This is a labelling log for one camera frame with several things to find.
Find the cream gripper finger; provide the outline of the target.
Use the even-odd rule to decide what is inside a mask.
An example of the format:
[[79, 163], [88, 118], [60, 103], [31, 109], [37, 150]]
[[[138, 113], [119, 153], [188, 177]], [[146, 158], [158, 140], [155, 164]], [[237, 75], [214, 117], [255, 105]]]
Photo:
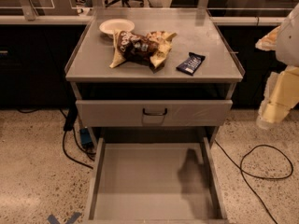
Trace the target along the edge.
[[283, 121], [299, 104], [299, 68], [288, 66], [267, 79], [256, 124], [265, 130]]
[[259, 39], [258, 42], [255, 44], [255, 48], [264, 51], [275, 50], [277, 47], [277, 37], [279, 29], [280, 27], [277, 26], [267, 35]]

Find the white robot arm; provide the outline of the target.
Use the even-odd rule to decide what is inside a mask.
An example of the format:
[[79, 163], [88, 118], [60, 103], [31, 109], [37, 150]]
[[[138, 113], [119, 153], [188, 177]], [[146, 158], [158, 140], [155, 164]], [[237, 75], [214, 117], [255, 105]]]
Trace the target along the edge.
[[256, 124], [267, 130], [299, 104], [299, 5], [255, 47], [273, 50], [277, 60], [287, 65], [279, 74], [272, 72], [266, 82]]

